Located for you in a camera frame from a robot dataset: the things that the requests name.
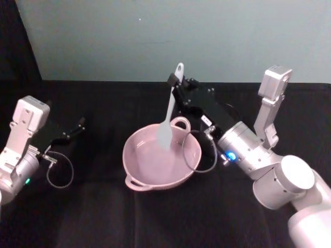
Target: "spatula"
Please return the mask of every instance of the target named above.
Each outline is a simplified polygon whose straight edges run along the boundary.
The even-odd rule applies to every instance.
[[[184,64],[183,63],[178,64],[176,71],[175,71],[175,76],[179,79],[180,82],[182,82],[183,76],[184,76]],[[160,123],[160,126],[158,127],[157,134],[156,134],[159,145],[165,150],[170,149],[170,144],[171,144],[171,140],[172,140],[172,130],[171,130],[171,126],[170,126],[170,118],[171,118],[171,115],[172,115],[172,112],[173,112],[174,106],[175,106],[175,98],[172,95],[173,89],[174,89],[174,87],[171,87],[167,115],[165,116],[166,118],[162,123]]]

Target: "black tablecloth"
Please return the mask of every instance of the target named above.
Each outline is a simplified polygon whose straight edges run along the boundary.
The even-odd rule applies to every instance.
[[[252,128],[259,84],[212,84],[218,101],[236,106]],[[275,152],[303,158],[331,185],[331,85],[290,84],[275,125]],[[63,152],[73,184],[50,187],[45,168],[2,206],[1,247],[292,247],[291,206],[263,208],[252,181],[236,165],[193,175],[181,186],[137,193],[125,186],[122,148],[137,129],[164,118],[165,83],[44,82],[34,88],[0,84],[0,145],[20,97],[52,100],[50,119],[86,132]]]

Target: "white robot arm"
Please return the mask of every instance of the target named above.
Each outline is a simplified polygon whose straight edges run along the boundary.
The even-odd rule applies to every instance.
[[[297,247],[326,247],[331,243],[331,189],[301,158],[279,156],[271,148],[279,138],[273,124],[292,70],[273,66],[266,70],[259,95],[262,106],[254,124],[256,134],[213,99],[213,90],[193,79],[183,82],[171,75],[173,95],[183,114],[193,114],[208,127],[208,137],[223,151],[224,165],[238,166],[252,179],[253,192],[266,208],[287,203],[297,210],[288,221]]]
[[[0,205],[15,198],[30,181],[41,159],[50,162],[49,168],[57,163],[56,159],[46,155],[53,145],[68,144],[85,130],[84,118],[81,118],[76,128],[67,133],[57,126],[47,130],[46,123],[50,124],[47,122],[49,112],[50,107],[47,104],[31,96],[18,100],[10,123],[7,144],[0,153]]]
[[[8,141],[0,154],[1,205],[12,201],[39,167],[39,151],[30,142],[45,125],[49,112],[47,104],[31,96],[17,102]]]

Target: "wall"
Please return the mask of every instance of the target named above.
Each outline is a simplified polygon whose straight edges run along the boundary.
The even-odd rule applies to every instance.
[[[329,0],[17,0],[43,79],[330,83]]]

